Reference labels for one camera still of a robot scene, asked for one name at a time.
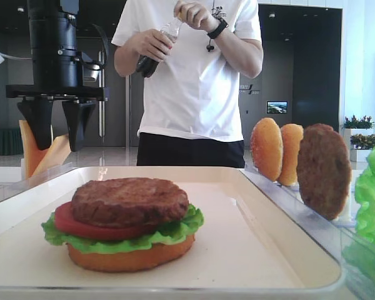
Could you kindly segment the person left hand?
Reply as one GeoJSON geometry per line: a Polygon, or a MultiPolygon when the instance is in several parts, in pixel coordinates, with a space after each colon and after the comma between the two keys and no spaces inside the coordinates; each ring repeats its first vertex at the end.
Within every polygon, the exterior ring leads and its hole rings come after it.
{"type": "Polygon", "coordinates": [[[197,1],[178,1],[174,6],[174,16],[191,28],[207,33],[213,32],[221,23],[197,1]]]}

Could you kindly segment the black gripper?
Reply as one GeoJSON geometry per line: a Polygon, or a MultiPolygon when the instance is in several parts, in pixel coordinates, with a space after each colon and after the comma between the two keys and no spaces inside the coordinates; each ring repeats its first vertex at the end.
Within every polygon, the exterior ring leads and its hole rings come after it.
{"type": "MultiPolygon", "coordinates": [[[[7,98],[22,98],[17,104],[18,109],[29,124],[39,150],[48,149],[53,142],[52,109],[53,100],[64,99],[95,99],[108,100],[107,87],[62,87],[43,89],[36,85],[9,84],[6,85],[7,98]]],[[[89,118],[96,107],[95,101],[64,101],[62,108],[66,117],[69,133],[69,144],[72,152],[83,148],[84,136],[89,118]]]]}

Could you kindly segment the person right hand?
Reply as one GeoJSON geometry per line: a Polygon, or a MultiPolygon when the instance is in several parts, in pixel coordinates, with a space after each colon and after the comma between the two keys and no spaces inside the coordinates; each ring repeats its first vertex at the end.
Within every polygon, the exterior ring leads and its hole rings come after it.
{"type": "Polygon", "coordinates": [[[174,41],[157,29],[149,29],[135,34],[131,39],[135,63],[141,56],[162,62],[170,54],[174,41]]]}

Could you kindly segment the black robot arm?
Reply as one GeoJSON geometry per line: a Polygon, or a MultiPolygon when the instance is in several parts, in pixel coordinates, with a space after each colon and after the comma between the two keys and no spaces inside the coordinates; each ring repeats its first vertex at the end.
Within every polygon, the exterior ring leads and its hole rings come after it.
{"type": "Polygon", "coordinates": [[[51,146],[53,102],[61,101],[71,151],[79,151],[96,103],[109,96],[107,88],[84,82],[107,62],[92,60],[77,49],[78,1],[28,1],[27,11],[34,83],[7,85],[6,96],[22,99],[17,107],[40,150],[51,146]]]}

